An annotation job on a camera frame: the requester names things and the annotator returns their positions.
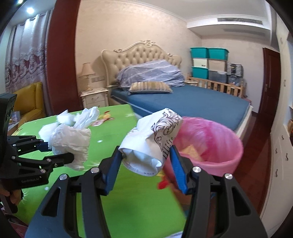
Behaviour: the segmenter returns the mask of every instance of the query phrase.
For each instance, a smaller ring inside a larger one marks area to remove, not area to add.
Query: pillow
[[[131,94],[139,93],[172,93],[172,89],[164,82],[137,82],[132,83],[129,89]]]
[[[184,86],[184,76],[180,69],[164,59],[130,65],[122,69],[116,78],[125,91],[129,90],[132,83],[147,81],[165,82],[169,87]]]

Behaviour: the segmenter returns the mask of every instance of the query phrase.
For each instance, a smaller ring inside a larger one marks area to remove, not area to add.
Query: black and white striped fabric
[[[227,62],[227,74],[243,78],[244,70],[242,65]]]

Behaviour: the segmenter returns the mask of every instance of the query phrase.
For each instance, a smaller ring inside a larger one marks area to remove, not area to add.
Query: teal storage bin
[[[206,47],[191,47],[192,58],[209,58],[209,51]]]
[[[224,48],[208,48],[209,58],[215,60],[228,60],[229,51]]]
[[[209,69],[201,67],[192,67],[192,77],[200,79],[208,79]]]

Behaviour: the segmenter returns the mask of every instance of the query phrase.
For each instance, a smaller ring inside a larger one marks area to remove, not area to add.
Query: recessed light
[[[26,11],[28,14],[33,14],[35,12],[35,10],[32,7],[29,7]]]

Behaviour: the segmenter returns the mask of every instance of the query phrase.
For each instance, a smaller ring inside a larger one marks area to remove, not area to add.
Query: curtain
[[[47,35],[52,11],[38,14],[12,28],[6,63],[6,92],[15,92],[32,83],[42,82],[45,111],[52,115],[47,92]]]

